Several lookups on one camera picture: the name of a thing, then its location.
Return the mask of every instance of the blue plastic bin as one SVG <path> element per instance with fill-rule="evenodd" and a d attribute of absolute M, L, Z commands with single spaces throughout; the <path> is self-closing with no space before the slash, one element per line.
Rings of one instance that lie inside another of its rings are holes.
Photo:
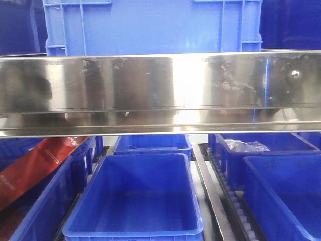
<path fill-rule="evenodd" d="M 73 162 L 73 178 L 78 192 L 83 192 L 87 186 L 88 174 L 93 173 L 93 162 L 99 158 L 102 151 L 102 137 L 89 137 L 72 154 L 73 158 L 78 160 Z"/>
<path fill-rule="evenodd" d="M 125 135 L 118 137 L 113 148 L 115 155 L 184 153 L 191 160 L 192 145 L 188 135 Z"/>
<path fill-rule="evenodd" d="M 0 158 L 19 158 L 35 147 L 43 138 L 0 139 Z"/>
<path fill-rule="evenodd" d="M 10 144 L 10 152 L 0 157 L 0 170 L 34 147 L 42 138 L 0 140 L 1 150 Z M 86 163 L 100 156 L 102 137 L 90 137 L 70 155 L 57 171 L 33 187 L 11 207 L 26 215 L 10 241 L 51 241 L 78 193 L 87 185 Z"/>
<path fill-rule="evenodd" d="M 46 38 L 41 0 L 0 0 L 0 55 L 45 52 Z"/>
<path fill-rule="evenodd" d="M 222 171 L 226 172 L 227 182 L 232 190 L 243 190 L 245 184 L 246 156 L 318 154 L 321 150 L 295 133 L 236 133 L 216 134 L 221 146 Z M 244 142 L 258 141 L 270 149 L 269 152 L 233 152 L 224 139 Z"/>
<path fill-rule="evenodd" d="M 1 168 L 11 164 L 14 159 Z M 17 215 L 25 216 L 10 238 L 10 241 L 51 241 L 77 195 L 72 182 L 70 156 L 57 171 L 17 199 L 8 208 L 16 210 Z"/>
<path fill-rule="evenodd" d="M 96 136 L 96 148 L 94 152 L 94 160 L 93 163 L 97 163 L 104 148 L 104 141 L 102 136 Z"/>
<path fill-rule="evenodd" d="M 262 0 L 44 0 L 49 56 L 260 51 Z"/>
<path fill-rule="evenodd" d="M 321 155 L 245 158 L 244 199 L 269 241 L 321 241 Z"/>
<path fill-rule="evenodd" d="M 264 48 L 321 49 L 319 0 L 264 0 L 261 34 Z"/>
<path fill-rule="evenodd" d="M 321 132 L 300 132 L 298 133 L 298 135 L 303 137 L 316 147 L 321 147 Z"/>
<path fill-rule="evenodd" d="M 186 155 L 112 155 L 99 164 L 63 234 L 66 241 L 197 241 L 202 230 Z"/>

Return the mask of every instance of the red package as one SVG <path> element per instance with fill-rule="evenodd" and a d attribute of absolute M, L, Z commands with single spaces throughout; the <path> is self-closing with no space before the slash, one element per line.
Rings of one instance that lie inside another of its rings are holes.
<path fill-rule="evenodd" d="M 87 138 L 45 138 L 1 171 L 0 211 L 53 172 Z"/>

